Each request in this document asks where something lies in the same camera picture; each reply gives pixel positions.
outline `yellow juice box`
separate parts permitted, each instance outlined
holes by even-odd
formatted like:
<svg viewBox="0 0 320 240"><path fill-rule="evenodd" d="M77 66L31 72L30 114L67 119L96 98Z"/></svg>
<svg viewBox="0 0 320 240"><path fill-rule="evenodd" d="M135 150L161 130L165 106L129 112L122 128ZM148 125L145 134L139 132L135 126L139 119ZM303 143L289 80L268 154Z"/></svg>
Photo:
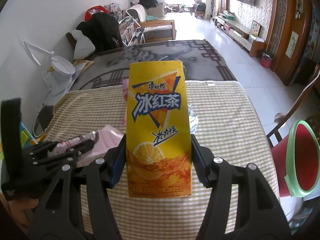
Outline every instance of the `yellow juice box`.
<svg viewBox="0 0 320 240"><path fill-rule="evenodd" d="M126 147L129 197L191 195L191 138L182 62L130 65Z"/></svg>

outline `picture frame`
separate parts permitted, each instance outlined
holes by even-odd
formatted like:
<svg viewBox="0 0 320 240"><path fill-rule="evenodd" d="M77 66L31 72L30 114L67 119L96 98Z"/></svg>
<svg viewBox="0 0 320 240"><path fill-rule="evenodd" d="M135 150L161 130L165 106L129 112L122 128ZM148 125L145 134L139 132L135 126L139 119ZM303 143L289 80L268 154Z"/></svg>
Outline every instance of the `picture frame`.
<svg viewBox="0 0 320 240"><path fill-rule="evenodd" d="M252 20L250 34L252 36L258 37L261 31L261 24L257 23L256 21Z"/></svg>

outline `wooden sofa armrest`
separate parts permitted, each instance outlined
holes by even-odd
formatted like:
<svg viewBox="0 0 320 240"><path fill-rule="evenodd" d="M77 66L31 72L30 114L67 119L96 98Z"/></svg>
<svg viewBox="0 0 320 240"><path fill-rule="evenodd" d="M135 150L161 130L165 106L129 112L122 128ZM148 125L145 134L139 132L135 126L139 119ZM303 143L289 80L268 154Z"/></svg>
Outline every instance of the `wooden sofa armrest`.
<svg viewBox="0 0 320 240"><path fill-rule="evenodd" d="M174 26L174 20L154 20L154 21L145 21L139 23L141 27L156 27L156 26L165 26L165 25L171 25L172 26L172 38L173 40L176 39L176 28Z"/></svg>

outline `metal bolt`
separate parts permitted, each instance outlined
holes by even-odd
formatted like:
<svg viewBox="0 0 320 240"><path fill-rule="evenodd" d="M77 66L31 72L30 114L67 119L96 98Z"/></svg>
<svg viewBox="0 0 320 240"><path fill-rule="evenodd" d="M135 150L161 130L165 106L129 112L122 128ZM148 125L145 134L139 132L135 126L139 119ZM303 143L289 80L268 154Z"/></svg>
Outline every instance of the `metal bolt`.
<svg viewBox="0 0 320 240"><path fill-rule="evenodd" d="M98 158L96 159L97 164L103 164L104 163L104 158Z"/></svg>
<svg viewBox="0 0 320 240"><path fill-rule="evenodd" d="M70 165L69 164L65 164L65 165L62 166L62 170L63 171L67 171L69 169L70 169Z"/></svg>
<svg viewBox="0 0 320 240"><path fill-rule="evenodd" d="M213 161L214 161L215 163L222 163L222 162L223 162L223 159L220 158L220 157L215 157L215 158L213 159Z"/></svg>
<svg viewBox="0 0 320 240"><path fill-rule="evenodd" d="M254 163L249 163L248 167L250 170L254 171L257 168L257 165L255 165Z"/></svg>

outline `red bag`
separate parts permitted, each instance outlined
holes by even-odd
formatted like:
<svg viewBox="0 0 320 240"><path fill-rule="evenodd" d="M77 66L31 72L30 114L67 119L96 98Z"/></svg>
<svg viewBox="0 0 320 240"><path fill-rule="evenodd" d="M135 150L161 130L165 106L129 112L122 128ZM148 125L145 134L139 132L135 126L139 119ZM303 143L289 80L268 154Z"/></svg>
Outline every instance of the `red bag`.
<svg viewBox="0 0 320 240"><path fill-rule="evenodd" d="M90 9L88 9L85 14L84 14L84 21L87 22L91 19L92 14L97 13L97 12L106 12L109 13L108 10L106 10L103 6L98 5L98 6L94 6L91 7Z"/></svg>

